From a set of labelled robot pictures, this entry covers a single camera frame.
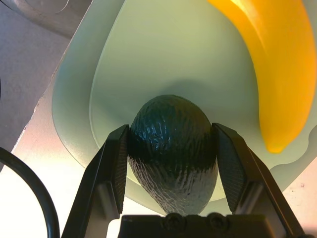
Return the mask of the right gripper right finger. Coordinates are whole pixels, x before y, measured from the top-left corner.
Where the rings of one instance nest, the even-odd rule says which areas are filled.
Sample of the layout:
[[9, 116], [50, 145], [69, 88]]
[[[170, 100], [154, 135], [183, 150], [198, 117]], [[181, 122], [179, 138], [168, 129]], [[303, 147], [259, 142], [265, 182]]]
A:
[[271, 172], [242, 136], [219, 123], [212, 127], [220, 179], [231, 213], [262, 218], [262, 227], [272, 238], [307, 237]]

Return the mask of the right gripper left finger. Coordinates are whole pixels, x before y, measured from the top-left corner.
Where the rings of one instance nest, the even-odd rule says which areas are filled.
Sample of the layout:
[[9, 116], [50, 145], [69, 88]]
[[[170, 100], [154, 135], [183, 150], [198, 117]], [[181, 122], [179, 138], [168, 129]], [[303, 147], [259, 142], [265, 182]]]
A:
[[84, 171], [62, 237], [105, 238], [119, 219], [127, 176], [129, 125], [111, 132]]

